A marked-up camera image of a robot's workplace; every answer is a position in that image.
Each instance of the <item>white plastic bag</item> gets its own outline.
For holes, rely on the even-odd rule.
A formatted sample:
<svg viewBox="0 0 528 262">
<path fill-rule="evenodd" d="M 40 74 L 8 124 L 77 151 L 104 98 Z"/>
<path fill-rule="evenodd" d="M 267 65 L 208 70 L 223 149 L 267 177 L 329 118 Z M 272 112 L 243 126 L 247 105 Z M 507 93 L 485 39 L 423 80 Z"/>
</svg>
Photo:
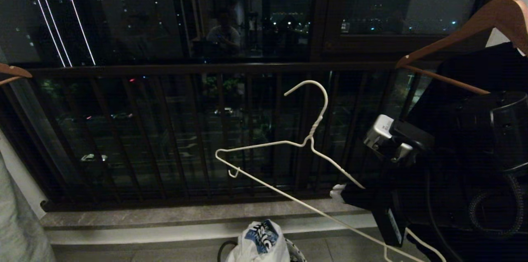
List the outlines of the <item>white plastic bag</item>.
<svg viewBox="0 0 528 262">
<path fill-rule="evenodd" d="M 271 220 L 251 223 L 226 262 L 290 262 L 281 227 Z"/>
</svg>

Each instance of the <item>hanger hook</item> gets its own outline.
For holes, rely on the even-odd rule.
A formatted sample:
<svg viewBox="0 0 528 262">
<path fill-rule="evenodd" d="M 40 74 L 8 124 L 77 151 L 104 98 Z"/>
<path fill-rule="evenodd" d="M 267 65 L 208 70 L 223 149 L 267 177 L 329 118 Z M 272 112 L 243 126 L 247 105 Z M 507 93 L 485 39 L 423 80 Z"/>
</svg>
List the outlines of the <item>hanger hook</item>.
<svg viewBox="0 0 528 262">
<path fill-rule="evenodd" d="M 236 169 L 236 173 L 234 175 L 231 173 L 231 170 L 228 170 L 229 176 L 234 179 L 238 176 L 238 172 L 240 172 L 240 168 L 235 168 L 235 169 Z"/>
<path fill-rule="evenodd" d="M 319 123 L 321 123 L 322 119 L 323 119 L 323 115 L 325 114 L 325 111 L 326 111 L 326 107 L 328 106 L 328 94 L 326 93 L 326 89 L 325 87 L 323 87 L 323 85 L 321 85 L 320 83 L 316 82 L 316 81 L 312 81 L 312 80 L 308 80 L 308 81 L 302 81 L 300 82 L 298 85 L 296 85 L 295 87 L 292 87 L 292 89 L 289 89 L 288 92 L 284 93 L 284 96 L 287 96 L 287 95 L 290 95 L 291 93 L 293 93 L 294 91 L 296 91 L 296 89 L 299 89 L 300 87 L 302 87 L 303 85 L 307 85 L 307 84 L 312 84 L 312 85 L 317 85 L 317 87 L 319 87 L 319 89 L 321 89 L 321 91 L 323 92 L 323 96 L 325 98 L 325 103 L 323 105 L 323 109 L 321 110 L 321 113 L 319 114 L 319 117 L 317 118 L 317 120 L 315 121 L 315 123 L 313 123 L 312 127 L 311 127 L 311 130 L 310 130 L 310 133 L 308 134 L 308 136 L 306 138 L 310 138 L 314 135 L 315 133 L 315 130 L 317 129 L 317 126 L 319 125 Z"/>
</svg>

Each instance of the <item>marble ledge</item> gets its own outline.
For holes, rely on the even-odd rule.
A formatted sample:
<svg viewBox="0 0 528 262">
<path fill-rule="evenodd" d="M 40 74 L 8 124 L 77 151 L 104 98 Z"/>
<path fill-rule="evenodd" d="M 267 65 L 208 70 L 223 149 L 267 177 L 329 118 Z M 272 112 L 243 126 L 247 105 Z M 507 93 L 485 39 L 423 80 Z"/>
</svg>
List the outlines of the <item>marble ledge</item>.
<svg viewBox="0 0 528 262">
<path fill-rule="evenodd" d="M 365 213 L 365 210 L 330 199 L 306 200 L 329 215 Z M 41 223 L 45 230 L 124 229 L 180 226 L 216 222 L 257 221 L 266 218 L 313 217 L 314 211 L 293 201 L 185 206 L 87 212 L 49 212 Z"/>
</svg>

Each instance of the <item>coiled cord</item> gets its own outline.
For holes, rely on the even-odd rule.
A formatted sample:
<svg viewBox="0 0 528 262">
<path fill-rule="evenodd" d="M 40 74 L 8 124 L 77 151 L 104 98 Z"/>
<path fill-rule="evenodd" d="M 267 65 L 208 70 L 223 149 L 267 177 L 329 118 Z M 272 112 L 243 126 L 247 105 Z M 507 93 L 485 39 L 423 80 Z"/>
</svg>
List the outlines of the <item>coiled cord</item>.
<svg viewBox="0 0 528 262">
<path fill-rule="evenodd" d="M 482 227 L 481 223 L 477 219 L 477 206 L 486 198 L 500 194 L 500 191 L 481 192 L 477 194 L 477 196 L 473 197 L 473 199 L 469 203 L 469 219 L 471 220 L 471 224 L 473 225 L 474 229 L 488 238 L 497 240 L 507 239 L 513 234 L 516 234 L 521 228 L 524 215 L 523 193 L 517 179 L 515 179 L 515 177 L 511 175 L 505 175 L 504 179 L 506 179 L 508 186 L 511 188 L 511 192 L 513 193 L 513 197 L 515 198 L 515 207 L 517 208 L 515 221 L 509 229 L 500 231 L 486 230 L 484 227 Z"/>
</svg>

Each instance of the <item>wooden hanger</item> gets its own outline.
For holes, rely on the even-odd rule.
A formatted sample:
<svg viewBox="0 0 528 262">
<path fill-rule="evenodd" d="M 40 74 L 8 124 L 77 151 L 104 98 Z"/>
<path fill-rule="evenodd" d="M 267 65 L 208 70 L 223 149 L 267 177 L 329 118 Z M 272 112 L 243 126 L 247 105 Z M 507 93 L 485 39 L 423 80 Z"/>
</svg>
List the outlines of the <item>wooden hanger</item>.
<svg viewBox="0 0 528 262">
<path fill-rule="evenodd" d="M 440 76 L 439 74 L 421 70 L 419 68 L 410 66 L 413 61 L 421 59 L 427 55 L 441 50 L 444 47 L 450 46 L 470 36 L 473 36 L 481 31 L 487 29 L 497 28 L 502 32 L 519 50 L 524 54 L 528 54 L 528 8 L 521 0 L 492 0 L 484 5 L 475 13 L 467 23 L 460 29 L 453 32 L 451 35 L 438 40 L 426 47 L 423 47 L 409 55 L 402 57 L 396 63 L 396 68 L 407 68 L 414 72 L 425 74 L 432 78 L 437 78 L 443 82 L 456 85 L 462 89 L 472 91 L 477 94 L 489 94 L 490 92 L 473 87 L 466 83 Z"/>
<path fill-rule="evenodd" d="M 0 85 L 5 85 L 6 83 L 10 83 L 12 81 L 16 81 L 19 78 L 32 78 L 33 76 L 31 73 L 29 73 L 27 70 L 17 67 L 17 66 L 9 66 L 7 64 L 0 63 L 0 73 L 9 74 L 10 76 L 13 76 L 12 78 L 7 78 L 5 80 L 0 81 Z"/>
</svg>

